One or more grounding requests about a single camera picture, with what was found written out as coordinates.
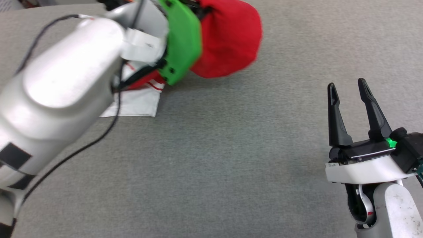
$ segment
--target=gray floor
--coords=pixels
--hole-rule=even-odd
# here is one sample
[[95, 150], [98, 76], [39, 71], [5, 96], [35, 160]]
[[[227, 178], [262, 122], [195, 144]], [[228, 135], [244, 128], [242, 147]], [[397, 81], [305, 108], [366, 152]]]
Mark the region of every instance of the gray floor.
[[[263, 21], [257, 62], [227, 78], [188, 74], [165, 89], [156, 118], [122, 118], [35, 191], [14, 237], [355, 237], [345, 190], [324, 174], [326, 87], [336, 84], [356, 141], [368, 131], [359, 77], [392, 128], [423, 132], [423, 3], [249, 2]], [[44, 24], [102, 11], [72, 5], [0, 14], [0, 87]], [[76, 22], [55, 26], [37, 52]], [[109, 123], [100, 119], [55, 162]], [[421, 187], [404, 183], [421, 210]]]

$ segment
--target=white cloth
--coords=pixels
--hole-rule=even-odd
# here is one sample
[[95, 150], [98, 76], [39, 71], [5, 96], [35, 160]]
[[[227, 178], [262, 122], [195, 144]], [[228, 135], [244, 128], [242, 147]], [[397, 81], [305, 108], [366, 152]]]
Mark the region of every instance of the white cloth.
[[[142, 63], [137, 64], [135, 62], [125, 65], [123, 72], [124, 78], [128, 78], [142, 65]], [[122, 92], [119, 116], [156, 116], [160, 94], [164, 87], [164, 83], [158, 83], [152, 79], [140, 89]], [[116, 103], [117, 97], [118, 95], [115, 94], [115, 101], [100, 117], [116, 115], [118, 106]]]

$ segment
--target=green 3d-printed part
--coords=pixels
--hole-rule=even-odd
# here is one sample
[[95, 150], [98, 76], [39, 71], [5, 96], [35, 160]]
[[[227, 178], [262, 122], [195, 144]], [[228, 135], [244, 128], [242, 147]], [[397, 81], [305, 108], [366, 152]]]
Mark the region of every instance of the green 3d-printed part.
[[179, 0], [159, 0], [167, 12], [169, 34], [166, 65], [160, 75], [174, 85], [201, 55], [201, 24], [195, 14]]
[[389, 146], [390, 146], [391, 148], [395, 148], [395, 146], [396, 146], [396, 144], [397, 144], [397, 142], [396, 142], [396, 141], [393, 141], [391, 138], [386, 139], [386, 141], [389, 143]]

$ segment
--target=red fabric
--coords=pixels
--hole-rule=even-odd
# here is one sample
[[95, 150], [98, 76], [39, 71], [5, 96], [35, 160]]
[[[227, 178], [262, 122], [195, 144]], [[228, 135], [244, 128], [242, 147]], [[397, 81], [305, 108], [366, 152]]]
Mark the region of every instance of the red fabric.
[[142, 87], [144, 84], [148, 83], [152, 79], [154, 79], [158, 83], [166, 83], [166, 81], [160, 76], [159, 71], [154, 70], [152, 73], [142, 77], [140, 80], [138, 80], [137, 82], [129, 86], [128, 90], [138, 89]]
[[203, 53], [191, 70], [204, 78], [223, 77], [251, 64], [262, 37], [257, 10], [239, 0], [200, 0], [211, 11], [201, 21]]

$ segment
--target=black cable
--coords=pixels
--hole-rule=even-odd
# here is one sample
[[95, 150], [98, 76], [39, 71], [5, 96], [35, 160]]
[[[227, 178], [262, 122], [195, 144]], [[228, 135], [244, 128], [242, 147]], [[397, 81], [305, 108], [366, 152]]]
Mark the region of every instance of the black cable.
[[419, 175], [416, 175], [416, 178], [417, 178], [417, 180], [419, 181], [420, 185], [423, 188], [423, 179]]
[[119, 89], [125, 90], [126, 88], [128, 88], [129, 86], [131, 86], [133, 83], [137, 82], [138, 80], [140, 80], [144, 76], [152, 73], [154, 70], [163, 68], [167, 63], [167, 61], [165, 60], [165, 56], [167, 54], [166, 52], [167, 51], [165, 50], [165, 52], [163, 53], [163, 56], [156, 62], [156, 65], [154, 65], [154, 66], [147, 65], [147, 66], [139, 69], [133, 75], [131, 75], [129, 78], [127, 78], [125, 81], [123, 81], [120, 84]]
[[40, 33], [38, 33], [38, 35], [36, 36], [36, 38], [32, 42], [31, 46], [29, 47], [29, 50], [27, 51], [25, 57], [22, 59], [22, 62], [19, 65], [18, 69], [16, 70], [16, 73], [15, 74], [18, 74], [19, 72], [22, 71], [22, 69], [25, 68], [26, 64], [28, 63], [28, 60], [31, 58], [31, 55], [34, 52], [35, 47], [37, 46], [40, 38], [44, 35], [44, 33], [46, 33], [46, 31], [50, 27], [52, 27], [54, 24], [56, 24], [57, 22], [63, 21], [63, 20], [67, 20], [69, 18], [80, 18], [80, 16], [78, 14], [72, 14], [72, 15], [67, 15], [67, 16], [59, 17], [59, 18], [53, 20], [52, 22], [50, 22], [48, 25], [46, 25], [46, 26], [43, 27], [43, 29], [40, 31]]
[[143, 5], [144, 5], [144, 0], [139, 0], [138, 1], [138, 9], [137, 9], [137, 12], [135, 13], [135, 17], [134, 17], [134, 20], [132, 21], [132, 24], [129, 26], [129, 28], [131, 28], [131, 29], [135, 29], [135, 25], [137, 24], [137, 22], [138, 22], [138, 18], [140, 17], [140, 15], [141, 15], [141, 11], [142, 11], [142, 9], [143, 9]]
[[[123, 60], [120, 70], [119, 70], [119, 83], [122, 82], [122, 74], [123, 74], [123, 68], [125, 65], [126, 61]], [[53, 173], [57, 168], [59, 168], [62, 164], [64, 164], [65, 162], [67, 162], [68, 160], [70, 160], [71, 158], [73, 158], [74, 156], [76, 156], [77, 154], [81, 153], [82, 151], [90, 148], [91, 146], [99, 143], [102, 139], [104, 139], [109, 133], [110, 131], [113, 129], [113, 127], [115, 126], [116, 122], [118, 121], [118, 116], [119, 116], [119, 112], [121, 110], [121, 90], [118, 89], [118, 109], [116, 111], [116, 115], [113, 118], [112, 123], [110, 124], [110, 126], [107, 128], [107, 130], [100, 136], [98, 137], [96, 140], [88, 143], [87, 145], [81, 147], [79, 150], [73, 152], [72, 154], [70, 154], [68, 157], [62, 159], [62, 161], [60, 161], [59, 163], [57, 163], [53, 168], [51, 168], [46, 174], [44, 174], [35, 184], [34, 186], [31, 187], [30, 190], [28, 190], [28, 192], [25, 194], [24, 197], [24, 202], [26, 201], [26, 199], [32, 194], [32, 192], [34, 192], [34, 190], [51, 174]]]
[[[136, 21], [138, 20], [138, 18], [140, 17], [140, 12], [142, 11], [142, 7], [143, 7], [143, 0], [140, 0], [140, 5], [138, 6], [137, 9], [137, 13], [135, 15], [135, 18], [132, 22], [132, 26], [135, 26]], [[46, 27], [43, 28], [43, 30], [41, 30], [41, 32], [39, 33], [39, 35], [36, 37], [36, 39], [34, 40], [34, 42], [32, 43], [26, 57], [24, 58], [24, 60], [21, 63], [21, 66], [19, 66], [19, 69], [17, 71], [20, 72], [26, 65], [28, 59], [30, 58], [32, 51], [34, 50], [35, 46], [38, 43], [38, 40], [40, 39], [40, 37], [45, 33], [46, 29], [48, 29], [50, 26], [54, 25], [56, 22], [64, 20], [64, 19], [68, 19], [71, 17], [76, 17], [79, 18], [79, 15], [68, 15], [68, 16], [64, 16], [58, 19], [55, 19], [53, 22], [51, 22], [50, 24], [48, 24]], [[78, 155], [79, 153], [81, 153], [82, 151], [90, 148], [91, 146], [97, 144], [98, 142], [100, 142], [102, 139], [104, 139], [109, 133], [110, 131], [113, 129], [113, 127], [115, 126], [116, 122], [118, 121], [118, 116], [119, 116], [119, 112], [121, 110], [121, 85], [122, 84], [122, 74], [123, 74], [123, 70], [124, 70], [124, 66], [126, 64], [127, 60], [122, 60], [121, 63], [121, 67], [119, 69], [119, 86], [117, 88], [117, 93], [118, 93], [118, 109], [116, 111], [116, 115], [113, 118], [112, 123], [110, 124], [110, 126], [107, 128], [107, 130], [100, 136], [98, 137], [96, 140], [88, 143], [87, 145], [83, 146], [82, 148], [80, 148], [79, 150], [73, 152], [72, 154], [70, 154], [68, 157], [62, 159], [59, 163], [57, 163], [56, 165], [53, 166], [53, 168], [51, 168], [46, 174], [44, 174], [35, 184], [34, 186], [31, 187], [31, 189], [28, 190], [28, 192], [25, 194], [24, 200], [23, 202], [25, 202], [28, 197], [32, 194], [32, 192], [34, 192], [34, 190], [51, 174], [53, 173], [57, 168], [59, 168], [62, 164], [64, 164], [65, 162], [67, 162], [68, 160], [70, 160], [71, 158], [73, 158], [74, 156]]]

